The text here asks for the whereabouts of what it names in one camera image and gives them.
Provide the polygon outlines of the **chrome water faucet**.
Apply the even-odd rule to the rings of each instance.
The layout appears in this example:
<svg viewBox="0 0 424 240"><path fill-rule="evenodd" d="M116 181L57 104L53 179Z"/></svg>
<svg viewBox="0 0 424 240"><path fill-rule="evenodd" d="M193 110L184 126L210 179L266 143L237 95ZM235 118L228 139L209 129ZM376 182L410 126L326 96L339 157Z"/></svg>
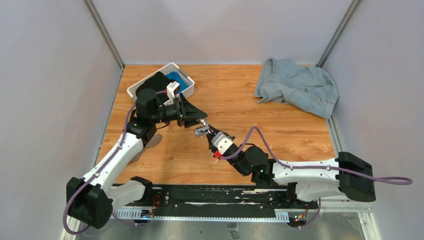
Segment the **chrome water faucet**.
<svg viewBox="0 0 424 240"><path fill-rule="evenodd" d="M194 134L196 137L207 136L207 135L210 135L211 133L212 132L211 132L209 124L203 124L202 126L194 129Z"/></svg>

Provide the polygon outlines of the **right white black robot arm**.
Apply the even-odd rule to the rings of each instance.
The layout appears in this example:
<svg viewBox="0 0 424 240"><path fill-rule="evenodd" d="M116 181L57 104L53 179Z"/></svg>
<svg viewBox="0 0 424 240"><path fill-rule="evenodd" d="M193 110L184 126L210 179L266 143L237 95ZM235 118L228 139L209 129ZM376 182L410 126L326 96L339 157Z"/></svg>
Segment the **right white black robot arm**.
<svg viewBox="0 0 424 240"><path fill-rule="evenodd" d="M376 200L372 165L350 152L320 161L281 161L256 145L241 150L222 131L209 131L206 136L213 156L226 160L241 176L249 176L255 185L287 185L285 200L291 208L335 196L366 203Z"/></svg>

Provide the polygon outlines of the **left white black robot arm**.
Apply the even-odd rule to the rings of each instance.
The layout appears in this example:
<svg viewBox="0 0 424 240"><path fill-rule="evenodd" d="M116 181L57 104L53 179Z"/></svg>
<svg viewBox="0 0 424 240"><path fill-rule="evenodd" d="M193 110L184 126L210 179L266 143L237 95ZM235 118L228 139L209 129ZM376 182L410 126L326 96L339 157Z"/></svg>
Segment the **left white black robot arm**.
<svg viewBox="0 0 424 240"><path fill-rule="evenodd" d="M129 162L136 160L157 132L158 123L176 121L178 126L189 128L206 119L208 114L191 104L182 94L173 103L160 103L158 92L151 88L137 94L135 104L126 117L123 132L106 156L83 177L72 177L66 185L66 206L62 223L72 235L82 231L71 230L67 218L72 217L88 228L101 229L116 210L136 201L145 207L154 199L148 189L152 182L132 177L127 183L112 187L116 178Z"/></svg>

